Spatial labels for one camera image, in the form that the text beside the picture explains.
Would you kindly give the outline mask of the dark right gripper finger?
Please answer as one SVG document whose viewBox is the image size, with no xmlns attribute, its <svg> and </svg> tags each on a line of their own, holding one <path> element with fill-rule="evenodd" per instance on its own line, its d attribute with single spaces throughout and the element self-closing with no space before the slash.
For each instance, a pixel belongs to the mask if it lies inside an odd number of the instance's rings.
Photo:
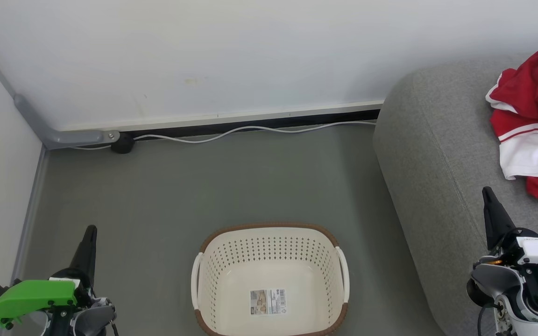
<svg viewBox="0 0 538 336">
<path fill-rule="evenodd" d="M 491 251 L 504 240 L 506 234 L 515 231 L 516 226 L 491 187 L 483 187 L 481 193 L 487 250 Z"/>
</svg>

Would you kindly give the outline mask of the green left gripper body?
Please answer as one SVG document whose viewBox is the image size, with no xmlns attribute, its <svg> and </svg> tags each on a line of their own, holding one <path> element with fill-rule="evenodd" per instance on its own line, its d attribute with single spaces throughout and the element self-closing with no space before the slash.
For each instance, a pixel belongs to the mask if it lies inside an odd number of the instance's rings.
<svg viewBox="0 0 538 336">
<path fill-rule="evenodd" d="M 21 322 L 22 317 L 35 311 L 60 308 L 67 315 L 77 303 L 75 291 L 79 280 L 24 280 L 0 295 L 0 327 Z"/>
</svg>

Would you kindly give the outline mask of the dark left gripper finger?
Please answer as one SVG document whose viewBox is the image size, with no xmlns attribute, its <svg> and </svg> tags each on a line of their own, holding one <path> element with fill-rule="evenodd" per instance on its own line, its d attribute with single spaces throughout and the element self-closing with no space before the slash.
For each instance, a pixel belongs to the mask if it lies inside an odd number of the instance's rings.
<svg viewBox="0 0 538 336">
<path fill-rule="evenodd" d="M 66 269 L 70 278 L 79 279 L 84 286 L 94 286 L 97 235 L 97 227 L 89 225 L 77 246 L 70 266 Z"/>
</svg>

